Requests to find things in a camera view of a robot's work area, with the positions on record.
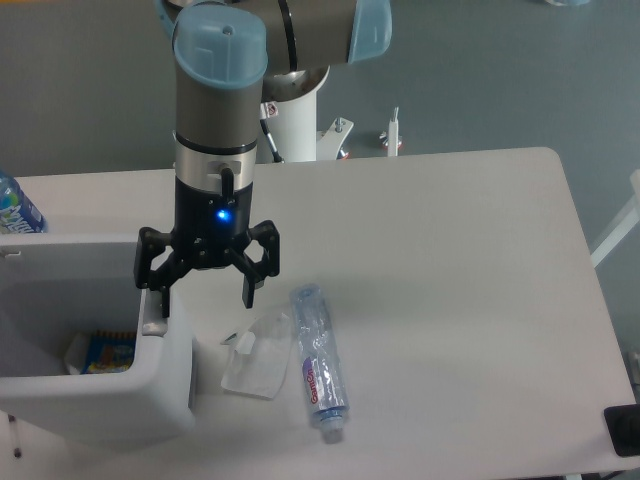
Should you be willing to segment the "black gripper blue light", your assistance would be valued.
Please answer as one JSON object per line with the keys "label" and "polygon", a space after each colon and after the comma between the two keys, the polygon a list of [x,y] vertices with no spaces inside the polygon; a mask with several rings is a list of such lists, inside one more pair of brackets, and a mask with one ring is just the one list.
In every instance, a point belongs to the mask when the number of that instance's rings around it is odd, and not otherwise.
{"label": "black gripper blue light", "polygon": [[[253,184],[236,191],[229,202],[219,193],[194,189],[175,179],[175,215],[172,233],[151,227],[139,230],[134,260],[138,289],[159,292],[161,315],[171,308],[171,287],[192,269],[219,269],[231,264],[243,279],[242,301],[254,305],[255,291],[268,277],[280,273],[280,234],[272,220],[249,228]],[[246,249],[262,248],[259,261]]]}

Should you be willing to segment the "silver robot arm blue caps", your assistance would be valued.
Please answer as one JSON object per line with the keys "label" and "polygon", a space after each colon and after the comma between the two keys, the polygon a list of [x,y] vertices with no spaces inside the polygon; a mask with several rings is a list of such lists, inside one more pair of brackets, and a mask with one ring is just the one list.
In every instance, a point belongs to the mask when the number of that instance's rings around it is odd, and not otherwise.
{"label": "silver robot arm blue caps", "polygon": [[174,225],[140,230],[138,288],[170,314],[172,286],[193,270],[237,268],[246,307],[280,271],[280,235],[250,221],[266,78],[383,55],[387,1],[162,1],[176,78]]}

